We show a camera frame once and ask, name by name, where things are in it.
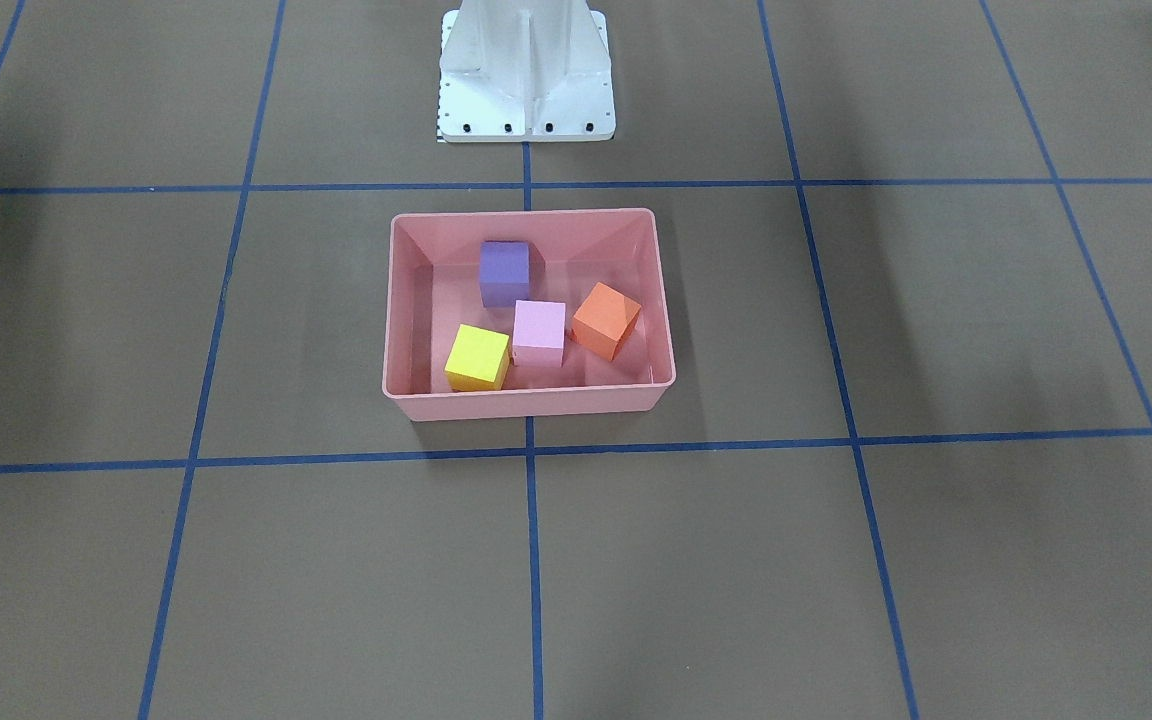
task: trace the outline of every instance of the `plastic bin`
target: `plastic bin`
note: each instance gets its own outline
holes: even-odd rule
[[[531,245],[531,297],[571,314],[594,283],[643,305],[612,363],[568,340],[562,367],[509,366],[503,389],[452,392],[444,363],[461,323],[511,333],[511,306],[484,306],[479,245]],[[655,218],[645,209],[397,215],[389,235],[381,389],[412,420],[650,410],[675,381]]]

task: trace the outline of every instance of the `pink cube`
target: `pink cube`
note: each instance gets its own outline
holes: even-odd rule
[[[518,300],[513,306],[513,364],[561,367],[566,302]]]

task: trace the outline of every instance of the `purple cube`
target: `purple cube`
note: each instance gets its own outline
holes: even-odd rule
[[[513,306],[531,297],[531,247],[526,242],[483,243],[479,291],[484,306]]]
[[[566,302],[521,300],[513,306],[513,364],[561,367]]]

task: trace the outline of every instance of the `floor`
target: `floor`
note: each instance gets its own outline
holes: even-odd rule
[[[0,0],[0,720],[1152,719],[1152,0]],[[654,210],[650,414],[412,424],[388,222]]]

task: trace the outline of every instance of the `foam cube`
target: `foam cube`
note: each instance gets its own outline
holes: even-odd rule
[[[573,340],[611,363],[634,332],[643,306],[604,283],[594,285],[573,316]]]
[[[561,367],[566,302],[521,300],[513,306],[513,364]]]
[[[500,389],[505,386],[508,366],[507,334],[461,325],[444,372],[454,391]]]
[[[484,306],[513,306],[531,300],[531,249],[526,242],[484,242],[479,251]]]

